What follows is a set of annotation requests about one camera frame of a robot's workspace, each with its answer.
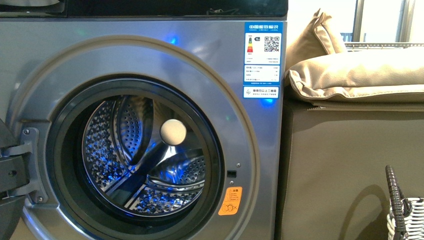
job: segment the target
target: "silver washing machine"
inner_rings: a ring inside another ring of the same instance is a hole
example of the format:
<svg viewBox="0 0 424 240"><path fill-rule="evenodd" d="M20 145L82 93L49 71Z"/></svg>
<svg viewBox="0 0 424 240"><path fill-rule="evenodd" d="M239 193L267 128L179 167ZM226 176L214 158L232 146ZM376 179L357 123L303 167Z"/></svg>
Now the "silver washing machine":
<svg viewBox="0 0 424 240"><path fill-rule="evenodd" d="M273 239L286 15L0 0L0 239Z"/></svg>

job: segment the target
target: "open door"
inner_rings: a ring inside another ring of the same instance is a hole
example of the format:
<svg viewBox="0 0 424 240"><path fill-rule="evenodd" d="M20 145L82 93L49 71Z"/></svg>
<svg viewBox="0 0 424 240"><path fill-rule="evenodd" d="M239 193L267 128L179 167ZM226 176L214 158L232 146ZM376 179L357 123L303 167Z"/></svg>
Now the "open door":
<svg viewBox="0 0 424 240"><path fill-rule="evenodd" d="M0 119L0 240L8 240L18 224L25 196L9 196L8 191L28 183L24 158L10 147L19 143Z"/></svg>

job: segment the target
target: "energy label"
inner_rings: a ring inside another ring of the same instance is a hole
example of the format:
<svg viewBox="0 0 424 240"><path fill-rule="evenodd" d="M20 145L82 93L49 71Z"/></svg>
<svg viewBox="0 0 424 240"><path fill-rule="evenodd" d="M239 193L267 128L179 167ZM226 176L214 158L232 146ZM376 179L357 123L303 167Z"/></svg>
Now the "energy label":
<svg viewBox="0 0 424 240"><path fill-rule="evenodd" d="M246 22L244 33L244 98L278 98L283 23Z"/></svg>

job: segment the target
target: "pillow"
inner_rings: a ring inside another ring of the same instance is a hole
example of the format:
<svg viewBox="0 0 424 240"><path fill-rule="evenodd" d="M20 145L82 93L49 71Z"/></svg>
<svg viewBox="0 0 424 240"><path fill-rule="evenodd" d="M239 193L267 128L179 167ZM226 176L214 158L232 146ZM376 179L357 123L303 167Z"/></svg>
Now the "pillow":
<svg viewBox="0 0 424 240"><path fill-rule="evenodd" d="M306 59L347 52L340 31L332 21L332 17L321 9L313 15L303 32L286 49L286 71Z"/></svg>
<svg viewBox="0 0 424 240"><path fill-rule="evenodd" d="M424 50L366 50L319 56L286 78L307 102L424 103Z"/></svg>

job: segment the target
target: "stainless steel drum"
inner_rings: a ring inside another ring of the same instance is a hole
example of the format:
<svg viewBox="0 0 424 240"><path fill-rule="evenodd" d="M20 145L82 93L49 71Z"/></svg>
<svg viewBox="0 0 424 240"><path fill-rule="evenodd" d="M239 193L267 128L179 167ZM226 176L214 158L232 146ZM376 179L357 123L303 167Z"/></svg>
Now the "stainless steel drum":
<svg viewBox="0 0 424 240"><path fill-rule="evenodd" d="M81 148L85 172L97 193L141 217L167 216L193 204L202 193L206 164L199 141L180 118L142 96L100 103L86 123ZM166 121L178 123L167 124L166 139L180 139L180 144L162 139Z"/></svg>

